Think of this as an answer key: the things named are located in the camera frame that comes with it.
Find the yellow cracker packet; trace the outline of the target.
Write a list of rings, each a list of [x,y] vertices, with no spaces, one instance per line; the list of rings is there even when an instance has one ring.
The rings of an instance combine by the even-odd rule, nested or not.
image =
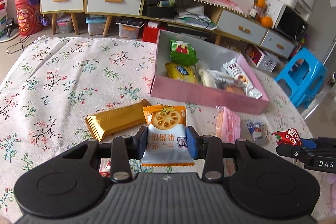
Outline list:
[[[192,67],[185,67],[176,63],[165,64],[167,76],[170,79],[183,81],[186,83],[197,84],[198,80]]]

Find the orange white biscuit packet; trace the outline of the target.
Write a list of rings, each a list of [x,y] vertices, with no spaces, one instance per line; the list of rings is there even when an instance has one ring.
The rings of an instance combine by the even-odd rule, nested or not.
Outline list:
[[[193,166],[187,148],[186,108],[155,105],[143,108],[148,133],[147,146],[141,159],[143,166]]]

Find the white chocolate roll packet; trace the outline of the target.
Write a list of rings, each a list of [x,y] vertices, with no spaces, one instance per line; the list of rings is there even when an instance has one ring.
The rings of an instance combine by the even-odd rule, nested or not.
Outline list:
[[[240,81],[245,88],[253,88],[253,84],[250,81],[247,74],[243,71],[242,67],[238,64],[237,58],[234,58],[223,64],[223,68],[228,74],[235,80]]]

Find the gold wrapped biscuit bar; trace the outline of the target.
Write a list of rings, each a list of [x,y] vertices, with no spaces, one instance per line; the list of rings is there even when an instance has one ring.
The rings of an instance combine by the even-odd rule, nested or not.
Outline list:
[[[143,108],[147,106],[150,106],[150,103],[141,100],[133,105],[89,115],[85,118],[85,123],[92,136],[102,141],[105,137],[144,124],[146,119]]]

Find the pink wafer packet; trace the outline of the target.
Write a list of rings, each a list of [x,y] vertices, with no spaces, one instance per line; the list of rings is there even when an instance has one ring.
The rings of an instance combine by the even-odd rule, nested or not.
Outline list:
[[[218,111],[215,124],[215,136],[223,143],[234,144],[241,137],[241,119],[234,111],[227,107],[221,107]]]

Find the upper orange fruit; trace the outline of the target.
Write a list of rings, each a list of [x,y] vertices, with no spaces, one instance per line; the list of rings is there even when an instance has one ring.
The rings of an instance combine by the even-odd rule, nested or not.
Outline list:
[[[264,9],[266,7],[266,0],[254,0],[254,5],[260,9]]]

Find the red paper bag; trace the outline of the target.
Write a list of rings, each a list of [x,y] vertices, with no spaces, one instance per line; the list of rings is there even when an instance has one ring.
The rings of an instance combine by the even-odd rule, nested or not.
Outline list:
[[[15,6],[21,36],[36,34],[43,28],[39,5],[32,5],[29,0],[15,0]]]

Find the floral tablecloth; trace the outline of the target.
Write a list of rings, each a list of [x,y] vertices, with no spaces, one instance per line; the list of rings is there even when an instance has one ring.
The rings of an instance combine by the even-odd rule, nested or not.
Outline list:
[[[256,74],[269,98],[262,113],[240,116],[241,137],[223,143],[223,180],[202,180],[193,166],[150,167],[130,160],[133,179],[110,178],[114,138],[96,140],[85,118],[147,100],[184,106],[186,127],[215,136],[221,107],[152,97],[157,44],[121,39],[42,37],[1,84],[1,215],[13,223],[315,223],[322,205],[318,170],[280,156],[272,135],[295,128],[312,135],[269,76]],[[248,121],[266,124],[256,145]]]

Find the pink cardboard box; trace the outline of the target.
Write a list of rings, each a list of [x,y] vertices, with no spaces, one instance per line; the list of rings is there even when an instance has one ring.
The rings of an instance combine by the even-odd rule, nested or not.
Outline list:
[[[150,95],[255,115],[269,103],[243,55],[164,30],[157,37]]]

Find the white patterned box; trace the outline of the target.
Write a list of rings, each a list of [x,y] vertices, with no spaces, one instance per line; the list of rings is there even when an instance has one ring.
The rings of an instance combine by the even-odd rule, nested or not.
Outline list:
[[[243,54],[257,69],[266,72],[273,72],[280,60],[276,55],[262,50],[253,44],[246,44],[243,48]]]

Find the small blue white candy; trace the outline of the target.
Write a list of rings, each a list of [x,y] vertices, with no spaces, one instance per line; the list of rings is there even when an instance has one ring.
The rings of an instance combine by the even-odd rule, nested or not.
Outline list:
[[[253,143],[256,145],[265,145],[267,143],[266,124],[264,122],[248,121],[247,129]]]

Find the blue plastic stool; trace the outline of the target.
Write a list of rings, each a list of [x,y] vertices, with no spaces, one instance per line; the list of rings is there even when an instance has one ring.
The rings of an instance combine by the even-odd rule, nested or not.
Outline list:
[[[301,48],[276,76],[275,81],[289,92],[296,108],[307,109],[316,97],[327,74],[327,68],[311,53]]]

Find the orange fruit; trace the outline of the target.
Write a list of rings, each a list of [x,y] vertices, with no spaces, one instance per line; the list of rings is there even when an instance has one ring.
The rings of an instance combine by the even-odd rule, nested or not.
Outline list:
[[[265,15],[261,18],[261,24],[266,28],[272,28],[273,27],[273,20],[270,16]]]
[[[266,7],[266,0],[254,0],[254,5],[260,9],[264,9]]]

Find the red snack packet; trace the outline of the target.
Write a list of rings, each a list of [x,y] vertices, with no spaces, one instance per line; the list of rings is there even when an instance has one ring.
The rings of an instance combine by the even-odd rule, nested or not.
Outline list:
[[[276,143],[280,144],[287,144],[293,146],[301,146],[302,141],[299,136],[298,131],[295,128],[290,128],[285,131],[276,131],[272,135],[276,137]]]

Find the clear bin with keyboard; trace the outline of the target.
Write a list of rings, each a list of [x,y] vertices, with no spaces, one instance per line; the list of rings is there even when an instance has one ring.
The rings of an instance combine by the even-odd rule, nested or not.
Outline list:
[[[119,26],[121,38],[137,39],[145,21],[137,18],[120,18],[116,24]]]

